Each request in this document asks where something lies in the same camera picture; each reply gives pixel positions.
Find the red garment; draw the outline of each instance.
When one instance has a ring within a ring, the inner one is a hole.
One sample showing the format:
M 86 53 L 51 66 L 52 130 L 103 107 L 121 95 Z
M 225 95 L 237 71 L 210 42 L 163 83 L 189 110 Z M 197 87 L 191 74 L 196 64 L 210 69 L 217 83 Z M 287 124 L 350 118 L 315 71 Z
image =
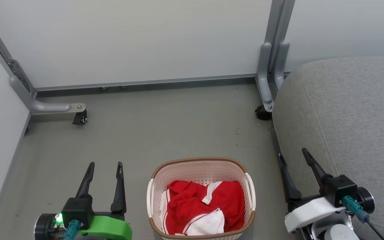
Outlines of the red garment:
M 161 224 L 167 234 L 215 234 L 244 225 L 244 193 L 238 181 L 203 186 L 174 181 L 162 195 Z
M 236 231 L 244 226 L 244 192 L 238 181 L 222 181 L 209 184 L 206 186 L 204 195 L 199 195 L 199 198 L 203 199 L 203 202 L 210 207 L 220 208 L 223 212 L 225 220 L 224 232 Z

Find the gray floor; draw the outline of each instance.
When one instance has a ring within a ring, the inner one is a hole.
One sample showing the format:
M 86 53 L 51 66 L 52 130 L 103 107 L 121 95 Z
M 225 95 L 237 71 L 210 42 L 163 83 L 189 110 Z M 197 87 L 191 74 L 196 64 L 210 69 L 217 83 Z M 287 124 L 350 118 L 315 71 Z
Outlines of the gray floor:
M 121 161 L 125 219 L 133 228 L 133 239 L 161 239 L 146 213 L 151 174 L 166 161 L 201 156 L 234 158 L 253 178 L 256 218 L 240 239 L 293 239 L 284 226 L 286 204 L 273 125 L 253 114 L 260 104 L 253 82 L 132 86 L 51 95 L 41 100 L 86 103 L 88 123 L 72 125 L 73 115 L 32 118 L 2 195 L 0 240 L 33 239 L 36 218 L 59 212 L 67 198 L 75 196 L 91 161 L 96 163 L 90 186 L 94 211 L 109 210 L 116 163 Z

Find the gray fabric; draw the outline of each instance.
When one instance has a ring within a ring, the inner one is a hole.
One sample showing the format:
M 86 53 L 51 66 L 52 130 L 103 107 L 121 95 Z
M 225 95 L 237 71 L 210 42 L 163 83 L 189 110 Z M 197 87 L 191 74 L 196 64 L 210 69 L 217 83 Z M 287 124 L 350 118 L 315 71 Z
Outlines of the gray fabric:
M 384 235 L 384 57 L 322 60 L 293 71 L 276 97 L 273 124 L 303 196 L 318 193 L 306 147 L 328 173 L 373 194 L 371 222 Z M 366 240 L 379 239 L 367 225 L 355 220 L 354 227 Z

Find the black cable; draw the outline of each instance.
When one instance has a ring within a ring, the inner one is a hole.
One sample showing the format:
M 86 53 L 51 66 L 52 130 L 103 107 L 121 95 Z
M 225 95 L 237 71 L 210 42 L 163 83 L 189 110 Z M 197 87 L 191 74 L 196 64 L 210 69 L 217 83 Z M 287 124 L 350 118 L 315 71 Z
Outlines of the black cable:
M 375 233 L 379 236 L 379 238 L 381 240 L 384 240 L 384 237 L 379 233 L 379 231 L 373 226 L 373 224 L 370 222 L 370 220 L 368 218 L 365 219 L 365 222 L 368 223 L 368 225 L 370 226 L 370 228 L 373 229 L 373 231 L 375 231 Z

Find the laundry basket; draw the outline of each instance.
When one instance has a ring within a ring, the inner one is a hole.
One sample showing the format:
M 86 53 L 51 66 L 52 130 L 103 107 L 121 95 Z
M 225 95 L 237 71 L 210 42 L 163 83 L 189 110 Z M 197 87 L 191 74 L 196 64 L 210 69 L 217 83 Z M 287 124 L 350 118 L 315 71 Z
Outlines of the laundry basket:
M 161 194 L 167 190 L 167 185 L 175 180 L 193 181 L 203 185 L 217 181 L 239 181 L 245 199 L 244 226 L 237 231 L 212 235 L 179 236 L 163 233 L 159 218 Z M 151 227 L 163 239 L 234 240 L 253 223 L 256 214 L 256 193 L 253 181 L 241 163 L 230 158 L 186 158 L 166 162 L 154 171 L 148 185 L 146 204 Z

